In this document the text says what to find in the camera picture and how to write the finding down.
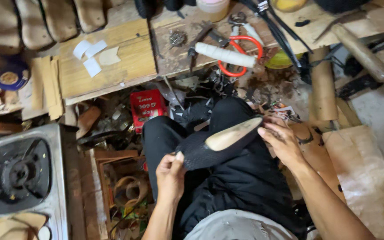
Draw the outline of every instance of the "red box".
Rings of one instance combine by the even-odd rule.
[[[167,107],[158,89],[130,94],[130,104],[137,134],[142,133],[143,124],[149,119],[157,116],[167,116]]]

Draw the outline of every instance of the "scissors handle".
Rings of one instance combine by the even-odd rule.
[[[258,51],[258,53],[257,53],[257,58],[259,59],[259,58],[261,58],[261,57],[263,56],[263,48],[262,48],[262,45],[261,45],[261,44],[259,43],[259,41],[257,41],[255,38],[250,37],[250,36],[230,36],[229,39],[230,39],[229,44],[231,44],[232,46],[234,46],[234,47],[238,50],[238,52],[240,52],[240,53],[242,53],[242,54],[247,54],[247,53],[242,49],[242,47],[240,47],[240,46],[235,42],[235,40],[244,40],[244,39],[245,39],[245,40],[249,40],[249,41],[253,42],[253,43],[257,46],[257,51]],[[218,65],[219,65],[220,70],[221,70],[224,74],[226,74],[226,75],[228,75],[228,76],[231,76],[231,77],[239,77],[239,76],[242,76],[242,75],[244,75],[245,72],[247,71],[247,68],[246,68],[246,67],[242,67],[242,71],[241,71],[241,72],[239,72],[239,73],[231,73],[231,72],[229,72],[228,70],[226,70],[226,68],[223,67],[223,65],[222,65],[222,63],[221,63],[220,60],[218,61]]]

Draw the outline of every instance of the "metal stove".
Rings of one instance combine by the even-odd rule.
[[[21,211],[45,214],[54,240],[86,238],[76,128],[50,124],[0,138],[0,217]]]

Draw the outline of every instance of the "fingernail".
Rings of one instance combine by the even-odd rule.
[[[182,161],[183,162],[183,159],[184,159],[184,155],[182,152],[178,152],[176,154],[176,157],[174,158],[176,161]]]
[[[260,135],[264,135],[264,133],[266,132],[266,129],[265,128],[262,128],[262,127],[259,127],[257,129],[257,132],[260,134]]]

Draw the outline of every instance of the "hammer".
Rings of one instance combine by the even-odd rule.
[[[374,55],[355,35],[347,30],[343,24],[366,17],[366,11],[359,10],[332,21],[325,30],[314,41],[317,42],[328,31],[337,37],[343,43],[345,48],[368,70],[374,79],[378,82],[384,82],[384,63]]]

